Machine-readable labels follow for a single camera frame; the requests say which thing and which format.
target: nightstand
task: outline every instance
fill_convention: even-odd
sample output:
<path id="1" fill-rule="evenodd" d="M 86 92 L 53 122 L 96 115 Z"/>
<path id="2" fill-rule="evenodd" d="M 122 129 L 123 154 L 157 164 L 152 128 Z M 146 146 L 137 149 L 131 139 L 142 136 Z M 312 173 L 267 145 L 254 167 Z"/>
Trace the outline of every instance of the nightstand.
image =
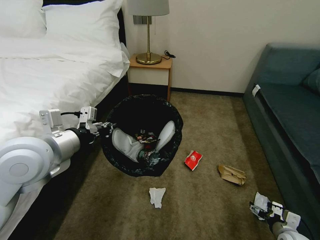
<path id="1" fill-rule="evenodd" d="M 158 64 L 144 65 L 137 63 L 136 55 L 130 58 L 128 71 L 129 84 L 133 94 L 152 93 L 170 100 L 172 58 Z"/>

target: sofa cushion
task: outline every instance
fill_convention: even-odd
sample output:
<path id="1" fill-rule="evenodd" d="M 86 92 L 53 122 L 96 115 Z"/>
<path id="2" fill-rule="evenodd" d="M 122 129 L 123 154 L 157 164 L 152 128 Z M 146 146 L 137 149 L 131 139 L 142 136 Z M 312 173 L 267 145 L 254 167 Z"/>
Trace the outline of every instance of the sofa cushion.
<path id="1" fill-rule="evenodd" d="M 320 95 L 320 69 L 312 72 L 303 82 L 302 85 L 314 93 Z"/>
<path id="2" fill-rule="evenodd" d="M 261 95 L 320 183 L 320 96 L 302 86 L 259 85 Z"/>

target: sofa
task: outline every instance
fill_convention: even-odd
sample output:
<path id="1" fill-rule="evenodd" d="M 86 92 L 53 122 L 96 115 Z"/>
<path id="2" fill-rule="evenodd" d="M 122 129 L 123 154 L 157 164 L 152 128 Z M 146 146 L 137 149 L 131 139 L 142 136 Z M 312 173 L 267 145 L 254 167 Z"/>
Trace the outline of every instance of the sofa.
<path id="1" fill-rule="evenodd" d="M 303 82 L 319 68 L 320 46 L 270 43 L 243 96 L 285 207 L 309 239 L 320 239 L 320 95 Z"/>

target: brown paper bag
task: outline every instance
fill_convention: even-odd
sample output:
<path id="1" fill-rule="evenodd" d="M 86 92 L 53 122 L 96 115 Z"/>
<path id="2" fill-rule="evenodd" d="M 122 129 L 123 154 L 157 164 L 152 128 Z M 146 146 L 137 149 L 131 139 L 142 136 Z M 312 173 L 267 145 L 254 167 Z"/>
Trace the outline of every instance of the brown paper bag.
<path id="1" fill-rule="evenodd" d="M 218 166 L 218 170 L 222 179 L 236 183 L 240 186 L 244 184 L 247 178 L 246 174 L 243 171 L 230 167 L 228 165 L 220 164 Z"/>

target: black trash bag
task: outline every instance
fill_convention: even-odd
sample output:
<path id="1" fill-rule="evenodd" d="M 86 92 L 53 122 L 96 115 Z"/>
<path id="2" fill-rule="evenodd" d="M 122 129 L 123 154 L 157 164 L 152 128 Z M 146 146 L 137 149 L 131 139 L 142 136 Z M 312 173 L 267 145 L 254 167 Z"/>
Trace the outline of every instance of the black trash bag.
<path id="1" fill-rule="evenodd" d="M 118 151 L 112 144 L 112 137 L 101 136 L 101 146 L 107 160 L 120 171 L 134 177 L 163 174 L 175 156 L 182 139 L 183 121 L 178 110 L 169 102 L 155 95 L 130 96 L 122 100 L 109 113 L 106 121 L 116 123 L 126 134 L 135 136 L 141 129 L 159 136 L 161 130 L 169 122 L 175 124 L 175 134 L 160 150 L 160 161 L 148 167 L 143 163 L 133 162 Z"/>

